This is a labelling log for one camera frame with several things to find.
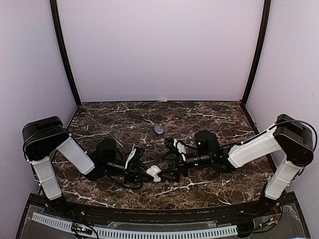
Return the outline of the white earbud charging case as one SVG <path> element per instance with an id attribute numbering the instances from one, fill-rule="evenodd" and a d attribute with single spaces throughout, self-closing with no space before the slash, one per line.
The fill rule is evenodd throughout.
<path id="1" fill-rule="evenodd" d="M 161 172 L 160 168 L 156 165 L 152 165 L 150 168 L 146 170 L 146 173 L 153 177 L 154 182 L 160 182 L 161 178 L 158 176 L 158 174 Z"/>

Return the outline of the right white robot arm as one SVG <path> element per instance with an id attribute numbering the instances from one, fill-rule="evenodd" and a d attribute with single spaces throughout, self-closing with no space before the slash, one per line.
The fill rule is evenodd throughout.
<path id="1" fill-rule="evenodd" d="M 267 182 L 261 200 L 254 206 L 257 215 L 265 216 L 286 187 L 313 161 L 318 134 L 309 123 L 281 114 L 274 124 L 244 142 L 221 146 L 216 134 L 208 130 L 197 132 L 194 142 L 193 152 L 187 153 L 188 146 L 183 141 L 166 138 L 164 144 L 168 152 L 162 159 L 167 160 L 174 154 L 174 165 L 163 171 L 152 166 L 149 173 L 154 181 L 159 182 L 165 174 L 170 174 L 172 181 L 179 182 L 180 176 L 188 176 L 190 168 L 211 167 L 219 173 L 230 173 L 265 155 L 284 152 L 284 158 Z"/>

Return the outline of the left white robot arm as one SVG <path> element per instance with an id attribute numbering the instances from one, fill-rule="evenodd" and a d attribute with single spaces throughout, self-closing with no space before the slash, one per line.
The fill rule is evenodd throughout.
<path id="1" fill-rule="evenodd" d="M 61 197 L 63 193 L 58 184 L 51 163 L 50 155 L 58 151 L 89 181 L 108 177 L 114 181 L 114 175 L 121 175 L 124 181 L 119 185 L 126 187 L 127 183 L 138 183 L 138 189 L 147 181 L 160 181 L 156 166 L 147 168 L 140 158 L 144 149 L 133 146 L 131 152 L 123 155 L 115 140 L 106 138 L 97 144 L 96 150 L 90 156 L 72 134 L 63 126 L 59 117 L 50 117 L 28 123 L 22 130 L 23 154 L 35 173 L 35 178 L 51 202 L 51 209 L 59 217 L 70 213 L 70 205 Z"/>

